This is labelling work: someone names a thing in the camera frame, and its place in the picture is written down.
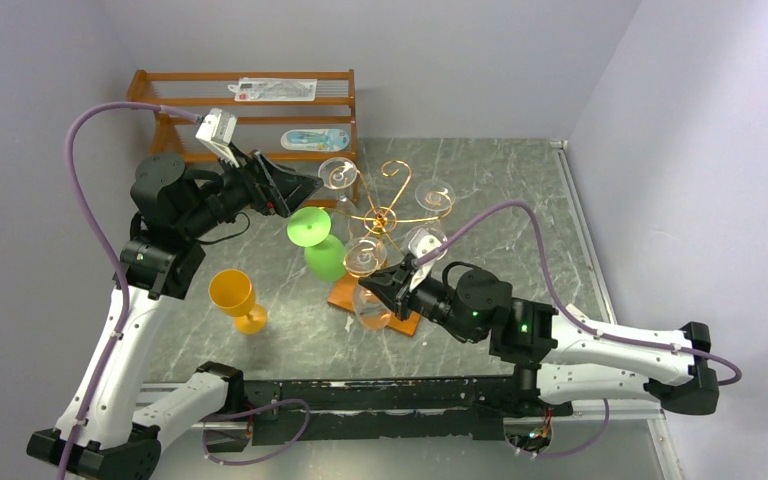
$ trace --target orange block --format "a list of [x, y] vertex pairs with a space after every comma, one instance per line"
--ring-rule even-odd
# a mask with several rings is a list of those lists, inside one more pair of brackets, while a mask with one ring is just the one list
[[[343, 275], [343, 278], [337, 280], [337, 283], [334, 284], [334, 288], [331, 290], [331, 294], [328, 295], [328, 304], [340, 310], [353, 312], [352, 294], [355, 291], [355, 287], [357, 287], [357, 278], [348, 273]], [[387, 328], [412, 337], [419, 327], [420, 319], [422, 317], [416, 312], [411, 313], [411, 316], [404, 321], [393, 316], [393, 319], [387, 324]]]

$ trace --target purple tube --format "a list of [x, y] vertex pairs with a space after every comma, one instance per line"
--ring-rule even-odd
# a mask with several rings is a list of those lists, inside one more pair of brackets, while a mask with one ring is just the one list
[[[131, 299], [128, 292], [128, 282], [125, 278], [125, 271], [122, 269], [122, 265], [119, 263], [119, 257], [116, 255], [116, 252], [110, 245], [110, 241], [101, 230], [101, 226], [99, 226], [95, 215], [92, 213], [92, 210], [90, 210], [90, 206], [87, 203], [87, 198], [84, 196], [84, 191], [81, 188], [80, 182], [78, 181], [78, 173], [75, 170], [74, 156], [75, 136], [78, 134], [78, 130], [81, 128], [81, 126], [94, 115], [117, 108], [130, 108], [163, 112], [170, 115], [184, 117], [196, 124], [198, 124], [201, 119], [194, 113], [182, 110], [180, 108], [167, 107], [165, 105], [154, 105], [151, 103], [140, 102], [111, 102], [98, 105], [84, 112], [75, 120], [74, 123], [72, 123], [72, 126], [69, 127], [69, 131], [66, 133], [66, 141], [63, 144], [63, 158], [66, 161], [66, 168], [69, 170], [69, 178], [72, 184], [72, 191], [75, 193], [75, 197], [78, 200], [78, 206], [81, 208], [81, 213], [83, 213], [84, 218], [87, 220], [87, 223], [89, 224], [90, 229], [92, 229], [95, 238], [98, 239], [98, 243], [100, 243], [101, 247], [104, 249], [104, 253], [107, 255], [107, 259], [110, 261], [110, 264], [113, 265], [113, 269], [116, 271], [116, 280], [122, 287], [122, 310], [119, 312], [119, 319], [116, 321], [116, 325], [113, 328], [114, 331], [121, 333], [125, 326], [125, 322], [128, 321], [128, 310], [131, 304]], [[80, 431], [81, 423], [84, 419], [86, 419], [87, 412], [90, 408], [90, 403], [92, 402], [92, 398], [95, 395], [95, 391], [98, 389], [98, 382], [101, 380], [101, 375], [104, 373], [104, 368], [107, 366], [107, 362], [110, 360], [110, 354], [113, 352], [113, 347], [115, 346], [116, 338], [110, 337], [101, 352], [101, 356], [98, 359], [98, 363], [96, 364], [92, 375], [90, 376], [90, 381], [87, 385], [87, 391], [84, 393], [83, 400], [78, 407], [78, 415], [75, 417], [76, 424], [69, 432], [66, 445], [63, 447], [63, 454], [60, 457], [60, 463], [57, 465], [58, 480], [63, 480], [63, 478], [66, 477], [66, 468], [69, 463], [69, 456], [72, 454], [72, 447], [75, 445], [75, 441], [78, 438], [78, 432]]]
[[230, 415], [211, 415], [210, 417], [206, 418], [205, 420], [238, 420], [240, 418], [246, 418], [250, 417], [252, 415], [257, 415], [259, 413], [268, 412], [270, 410], [275, 410], [276, 408], [281, 408], [285, 405], [301, 405], [305, 408], [305, 419], [304, 422], [302, 422], [301, 428], [299, 428], [299, 431], [296, 432], [296, 435], [293, 436], [293, 438], [290, 439], [289, 442], [285, 443], [283, 447], [275, 450], [274, 452], [267, 453], [266, 455], [255, 458], [252, 460], [222, 460], [220, 458], [217, 458], [213, 456], [210, 452], [207, 451], [207, 436], [202, 435], [201, 437], [201, 446], [202, 450], [204, 450], [204, 456], [206, 459], [210, 460], [213, 463], [218, 463], [220, 465], [228, 465], [228, 466], [234, 466], [234, 467], [241, 467], [245, 465], [254, 465], [255, 463], [265, 462], [269, 460], [270, 458], [276, 457], [290, 448], [292, 448], [293, 445], [296, 444], [296, 442], [301, 438], [302, 434], [304, 433], [305, 429], [307, 428], [307, 424], [310, 422], [310, 405], [307, 404], [304, 400], [300, 398], [288, 398], [286, 400], [280, 400], [278, 402], [258, 407], [246, 412], [242, 413], [233, 413]]

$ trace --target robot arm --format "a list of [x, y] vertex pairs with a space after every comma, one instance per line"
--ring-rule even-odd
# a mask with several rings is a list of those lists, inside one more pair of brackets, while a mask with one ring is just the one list
[[[149, 478], [161, 452], [194, 423], [215, 412], [245, 409], [242, 372], [208, 362], [175, 392], [134, 411], [164, 316], [180, 309], [205, 257], [199, 237], [220, 223], [233, 222], [244, 208], [289, 217], [322, 186], [321, 179], [276, 165], [258, 151], [239, 151], [230, 142], [234, 120], [214, 109], [197, 135], [221, 152], [222, 174], [190, 170], [170, 153], [152, 155], [137, 168], [131, 197], [139, 213], [120, 253], [128, 285], [113, 290], [107, 321], [75, 396], [54, 429], [32, 435], [30, 456], [58, 464], [111, 336], [117, 342], [101, 371], [68, 471], [98, 479]], [[118, 288], [128, 288], [131, 299], [119, 333], [114, 330], [122, 308]]]
[[490, 355], [516, 365], [521, 400], [559, 405], [570, 400], [634, 398], [669, 411], [706, 415], [716, 410], [716, 372], [681, 347], [710, 350], [704, 324], [653, 331], [589, 319], [600, 332], [674, 345], [672, 352], [618, 343], [576, 328], [554, 307], [512, 296], [512, 286], [468, 264], [455, 287], [418, 271], [409, 253], [399, 264], [360, 279], [398, 318], [417, 312], [461, 342], [489, 337]]

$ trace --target metal frame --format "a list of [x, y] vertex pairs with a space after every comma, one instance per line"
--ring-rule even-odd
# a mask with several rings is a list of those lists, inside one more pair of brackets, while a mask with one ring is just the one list
[[[575, 188], [575, 182], [572, 178], [572, 171], [570, 170], [569, 162], [567, 161], [566, 149], [568, 143], [566, 140], [553, 141], [550, 142], [550, 145], [552, 146], [551, 155], [553, 155], [558, 162], [558, 170], [561, 174], [561, 180], [564, 182], [567, 200], [570, 203], [571, 213], [573, 214], [573, 223], [578, 231], [578, 239], [581, 243], [581, 249], [584, 252], [588, 270], [590, 270], [590, 278], [593, 282], [593, 288], [596, 290], [596, 295], [600, 300], [599, 308], [606, 321], [617, 324], [614, 307], [608, 293], [608, 286], [605, 283], [605, 277], [602, 275], [599, 259], [596, 257], [596, 249], [593, 246], [593, 239], [590, 237], [590, 230], [587, 228], [584, 209], [581, 207], [578, 191]], [[617, 404], [619, 403], [620, 402], [618, 401], [611, 402], [612, 418], [617, 411]], [[646, 414], [651, 415], [647, 418], [647, 423], [649, 424], [649, 432], [652, 435], [652, 445], [655, 448], [655, 454], [658, 457], [658, 462], [661, 465], [661, 471], [663, 472], [664, 478], [668, 480], [683, 480], [685, 478], [684, 471], [681, 469], [681, 464], [672, 436], [670, 435], [669, 427], [667, 426], [664, 412], [663, 410], [658, 409], [650, 408], [650, 410], [652, 410], [652, 413]]]
[[[397, 416], [410, 413], [434, 415], [441, 414], [446, 409], [459, 411], [474, 410], [476, 405], [483, 403], [483, 397], [480, 396], [480, 385], [484, 385], [486, 389], [493, 390], [502, 388], [511, 381], [513, 381], [511, 377], [504, 375], [486, 375], [476, 378], [432, 377], [356, 381], [254, 380], [246, 382], [246, 392], [251, 398], [257, 397], [257, 403], [266, 404], [271, 398], [279, 395], [279, 390], [282, 389], [282, 386], [290, 388], [290, 390], [310, 390], [315, 394], [315, 399], [311, 401], [312, 413], [314, 415], [334, 414], [351, 417], [360, 412], [386, 412]], [[395, 382], [399, 382], [401, 386], [395, 385]], [[371, 387], [375, 388], [364, 388], [364, 384], [370, 384]], [[390, 390], [395, 393], [385, 392], [384, 389], [376, 387], [378, 384], [392, 387]], [[184, 386], [183, 383], [147, 383], [144, 385], [143, 391], [137, 400], [137, 408], [154, 405], [173, 392], [178, 391], [182, 386]], [[341, 400], [332, 400], [334, 395], [332, 392], [340, 390], [343, 390], [340, 392]], [[416, 394], [411, 393], [412, 390], [416, 390], [421, 396], [413, 397]], [[463, 398], [458, 397], [458, 392], [464, 392]], [[327, 406], [329, 403], [337, 408], [329, 408]], [[340, 408], [346, 403], [359, 405], [359, 408], [351, 410]], [[419, 403], [425, 404], [425, 406], [423, 408], [406, 408], [409, 405], [418, 405]], [[572, 405], [572, 411], [566, 410], [566, 412], [563, 412], [561, 410], [562, 415], [554, 417], [554, 421], [598, 423], [602, 422], [605, 418], [605, 407], [601, 400], [577, 400]], [[274, 415], [274, 413], [270, 413], [267, 416], [274, 417]], [[504, 425], [531, 424], [535, 420], [540, 419], [541, 417], [537, 415], [521, 418], [497, 418]], [[658, 408], [653, 408], [652, 402], [634, 399], [611, 400], [612, 421], [645, 420], [657, 422], [661, 419], [663, 419], [663, 412]], [[245, 428], [245, 424], [235, 421], [209, 421], [194, 423], [191, 428], [196, 430], [204, 428], [240, 430]], [[659, 430], [659, 435], [662, 438], [666, 438], [663, 436], [662, 430]]]

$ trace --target tabletop platform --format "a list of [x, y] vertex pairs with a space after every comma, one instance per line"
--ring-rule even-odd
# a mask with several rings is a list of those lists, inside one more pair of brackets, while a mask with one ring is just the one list
[[[449, 233], [495, 204], [526, 201], [540, 218], [560, 296], [591, 318], [602, 319], [573, 207], [548, 141], [369, 138], [361, 139], [358, 154], [378, 204], [389, 204], [401, 186], [399, 176], [382, 178], [380, 166], [394, 159], [411, 165], [413, 180], [394, 207], [401, 218], [423, 214], [414, 199], [419, 182], [428, 178], [448, 182], [457, 197], [452, 213], [443, 220]], [[299, 170], [315, 175], [315, 168]], [[157, 339], [146, 381], [185, 381], [208, 360], [239, 368], [250, 379], [486, 375], [512, 370], [487, 354], [486, 342], [461, 344], [427, 320], [420, 322], [413, 337], [389, 329], [365, 329], [327, 304], [333, 284], [307, 271], [303, 249], [287, 238], [286, 220], [253, 213], [251, 223], [241, 237], [205, 247], [207, 258], [183, 308], [164, 320], [167, 326]], [[223, 225], [210, 237], [233, 233], [242, 225]], [[401, 244], [409, 229], [399, 226], [395, 241]], [[392, 245], [389, 255], [391, 264], [401, 259]], [[511, 282], [517, 297], [549, 303], [533, 230], [522, 211], [502, 211], [482, 222], [450, 249], [432, 275], [439, 277], [452, 260], [475, 263]], [[231, 319], [210, 303], [210, 279], [228, 268], [251, 278], [258, 303], [269, 313], [268, 324], [256, 335], [238, 333]]]

